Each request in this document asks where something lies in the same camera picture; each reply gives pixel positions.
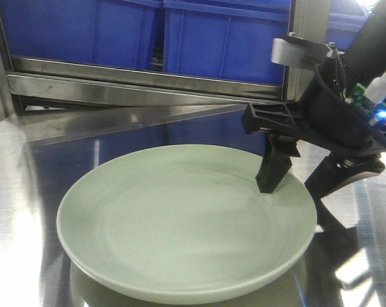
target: stainless steel table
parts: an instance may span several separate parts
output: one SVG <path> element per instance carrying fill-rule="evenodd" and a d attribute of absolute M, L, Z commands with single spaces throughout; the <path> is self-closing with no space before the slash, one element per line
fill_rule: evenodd
<path fill-rule="evenodd" d="M 86 172 L 135 150 L 209 143 L 261 154 L 263 135 L 244 134 L 242 108 L 36 112 L 0 122 L 0 306 L 164 306 L 112 292 L 72 264 L 56 236 L 58 205 Z M 305 180 L 327 152 L 302 142 L 299 149 L 292 172 Z M 386 164 L 386 153 L 382 159 Z M 386 306 L 386 171 L 324 202 L 346 230 L 317 227 L 281 278 L 204 306 Z"/>

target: light green plate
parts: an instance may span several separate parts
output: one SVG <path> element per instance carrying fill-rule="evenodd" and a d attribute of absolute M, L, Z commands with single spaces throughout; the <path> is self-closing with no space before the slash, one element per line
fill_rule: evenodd
<path fill-rule="evenodd" d="M 261 158 L 209 145 L 130 153 L 76 182 L 57 228 L 69 257 L 122 294 L 167 304 L 222 301 L 286 272 L 309 245 L 316 210 L 291 174 L 260 194 Z"/>

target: cable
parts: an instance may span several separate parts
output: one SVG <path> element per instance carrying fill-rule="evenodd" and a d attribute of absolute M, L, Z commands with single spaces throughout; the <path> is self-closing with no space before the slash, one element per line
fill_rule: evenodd
<path fill-rule="evenodd" d="M 365 96 L 374 104 L 379 104 L 386 98 L 386 71 L 372 80 L 366 88 Z"/>

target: wire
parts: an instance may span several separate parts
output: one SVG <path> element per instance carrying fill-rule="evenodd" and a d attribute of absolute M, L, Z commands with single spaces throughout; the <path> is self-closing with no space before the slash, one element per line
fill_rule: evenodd
<path fill-rule="evenodd" d="M 339 79 L 339 74 L 338 74 L 338 71 L 340 70 L 342 72 L 342 88 L 339 88 L 339 92 L 341 94 L 341 98 L 342 99 L 346 99 L 346 72 L 345 72 L 345 68 L 344 68 L 344 65 L 342 63 L 342 59 L 341 57 L 339 56 L 339 52 L 338 52 L 338 49 L 334 49 L 334 53 L 335 53 L 335 74 L 336 74 L 336 79 L 337 79 L 337 84 L 338 84 L 338 87 L 339 87 L 339 82 L 338 82 L 338 79 Z"/>
<path fill-rule="evenodd" d="M 321 73 L 319 72 L 319 65 L 315 65 L 315 78 L 318 84 L 324 89 L 338 104 L 344 105 L 344 102 L 338 98 L 338 96 L 326 85 L 325 81 L 322 79 Z M 386 137 L 380 132 L 380 130 L 375 129 L 369 123 L 367 123 L 362 117 L 358 116 L 351 108 L 346 107 L 345 110 L 354 116 L 373 136 L 377 139 L 385 148 L 386 148 Z"/>

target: plate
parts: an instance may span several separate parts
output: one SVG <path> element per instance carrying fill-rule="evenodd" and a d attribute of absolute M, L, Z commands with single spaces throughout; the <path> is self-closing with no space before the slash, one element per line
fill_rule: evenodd
<path fill-rule="evenodd" d="M 292 174 L 273 194 L 258 191 L 261 159 L 175 145 L 109 161 L 63 198 L 60 242 L 89 277 L 144 301 L 201 304 L 247 294 L 285 273 L 316 227 L 314 202 Z"/>

